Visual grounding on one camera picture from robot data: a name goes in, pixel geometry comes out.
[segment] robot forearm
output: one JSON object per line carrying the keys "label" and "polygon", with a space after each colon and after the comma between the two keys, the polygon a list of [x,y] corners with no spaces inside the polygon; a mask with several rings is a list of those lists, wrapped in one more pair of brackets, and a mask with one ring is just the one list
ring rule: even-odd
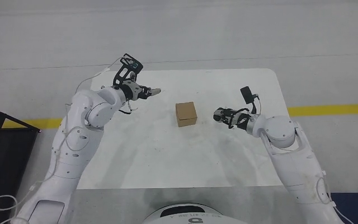
{"label": "robot forearm", "polygon": [[38,191],[23,205],[12,223],[24,223],[23,220],[31,224],[68,223],[73,211],[72,194],[98,149],[105,124],[127,101],[147,99],[160,93],[160,89],[152,90],[136,83],[143,66],[125,56],[121,61],[128,71],[124,76],[116,75],[119,83],[114,82],[113,86],[99,91],[83,90],[72,97],[71,109],[53,140],[45,180],[37,182],[41,183]]}
{"label": "robot forearm", "polygon": [[[244,95],[250,96],[257,97],[250,91]],[[262,139],[281,182],[296,200],[308,224],[343,223],[335,212],[335,203],[327,196],[326,172],[319,165],[298,123],[286,116],[266,119],[264,115],[249,113],[248,109],[219,108],[214,112],[214,119],[229,125],[229,128],[237,126]],[[299,147],[286,149],[296,139]]]}

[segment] black bracket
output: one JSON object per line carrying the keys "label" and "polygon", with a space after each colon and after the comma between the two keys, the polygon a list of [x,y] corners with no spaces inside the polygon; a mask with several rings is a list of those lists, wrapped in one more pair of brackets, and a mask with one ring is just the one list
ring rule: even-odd
{"label": "black bracket", "polygon": [[35,132],[41,132],[41,129],[37,128],[37,127],[34,127],[32,125],[29,125],[19,119],[16,119],[8,114],[5,114],[3,112],[0,112],[0,129],[2,129],[2,125],[4,124],[5,122],[5,119],[8,119],[8,120],[11,120],[17,124],[21,124],[23,126],[25,126],[26,128],[28,128],[29,130],[32,130],[32,131],[35,131]]}
{"label": "black bracket", "polygon": [[258,97],[258,95],[257,94],[253,95],[248,86],[245,86],[244,88],[241,88],[240,91],[241,91],[242,96],[244,97],[244,100],[245,100],[246,104],[252,104],[251,114],[256,114],[257,110],[256,110],[254,100],[255,100],[255,98]]}
{"label": "black bracket", "polygon": [[[115,75],[113,79],[113,85],[120,86],[122,85],[124,80],[128,79],[136,81],[136,77],[138,73],[143,69],[143,65],[129,54],[124,54],[123,57],[120,59],[120,62],[123,65]],[[135,76],[128,78],[130,72],[134,72]]]}

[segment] concrete floor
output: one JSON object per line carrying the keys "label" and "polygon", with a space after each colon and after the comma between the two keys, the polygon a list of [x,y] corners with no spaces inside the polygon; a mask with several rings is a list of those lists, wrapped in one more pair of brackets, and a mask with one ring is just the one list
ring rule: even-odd
{"label": "concrete floor", "polygon": [[[63,117],[77,84],[124,53],[147,70],[269,68],[287,106],[357,104],[357,10],[339,0],[1,1],[0,111]],[[358,117],[294,120],[332,191],[357,192]],[[39,135],[19,197],[43,178],[54,133]]]}

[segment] gray floor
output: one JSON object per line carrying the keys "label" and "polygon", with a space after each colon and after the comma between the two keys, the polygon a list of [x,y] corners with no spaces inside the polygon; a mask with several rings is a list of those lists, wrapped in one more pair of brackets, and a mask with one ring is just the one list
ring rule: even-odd
{"label": "gray floor", "polygon": [[73,224],[140,224],[158,208],[176,203],[204,204],[247,223],[304,223],[283,186],[78,190],[75,202]]}
{"label": "gray floor", "polygon": [[[150,70],[269,68],[287,106],[357,104],[357,10],[338,0],[4,0],[0,111],[63,117],[77,83],[124,53]],[[294,119],[332,191],[358,191],[358,117]],[[54,133],[39,135],[19,198],[43,178]]]}

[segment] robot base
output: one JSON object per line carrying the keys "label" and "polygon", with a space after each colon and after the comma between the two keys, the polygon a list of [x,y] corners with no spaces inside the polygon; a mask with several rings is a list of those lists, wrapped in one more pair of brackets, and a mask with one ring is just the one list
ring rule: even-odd
{"label": "robot base", "polygon": [[224,223],[224,224],[246,224],[239,220],[223,216],[213,208],[202,204],[174,204],[161,208],[150,214],[143,224],[161,223]]}

